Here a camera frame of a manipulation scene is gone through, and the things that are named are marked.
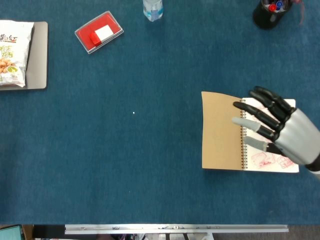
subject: water bottle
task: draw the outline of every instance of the water bottle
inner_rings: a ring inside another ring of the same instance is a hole
[[[151,22],[160,19],[164,14],[162,0],[143,0],[143,13]]]

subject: red drawing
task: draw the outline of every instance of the red drawing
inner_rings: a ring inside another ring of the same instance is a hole
[[[286,169],[294,164],[289,158],[287,158],[285,156],[278,157],[278,159],[276,161],[278,164],[280,164],[280,166],[283,169]]]
[[[270,157],[263,151],[251,156],[251,160],[259,169],[276,162],[273,156]]]

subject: floor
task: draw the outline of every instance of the floor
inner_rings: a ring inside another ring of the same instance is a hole
[[[320,226],[289,226],[289,232],[277,233],[221,233],[214,240],[320,240]]]

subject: metal spiral binding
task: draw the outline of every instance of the metal spiral binding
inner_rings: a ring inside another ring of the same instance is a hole
[[[246,118],[246,111],[241,110],[241,118]],[[247,135],[247,128],[242,126],[241,130],[241,166],[242,169],[247,169],[248,167],[248,151],[247,151],[247,145],[244,142],[244,137]]]

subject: spiral notebook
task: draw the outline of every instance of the spiral notebook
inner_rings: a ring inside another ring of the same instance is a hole
[[[241,101],[271,116],[267,108],[254,98],[238,98],[222,93],[202,93],[203,133],[202,168],[260,172],[298,173],[299,166],[282,155],[264,152],[243,142],[245,136],[270,142],[250,129],[232,123],[232,117],[259,121],[233,106]],[[294,99],[286,99],[293,107]]]

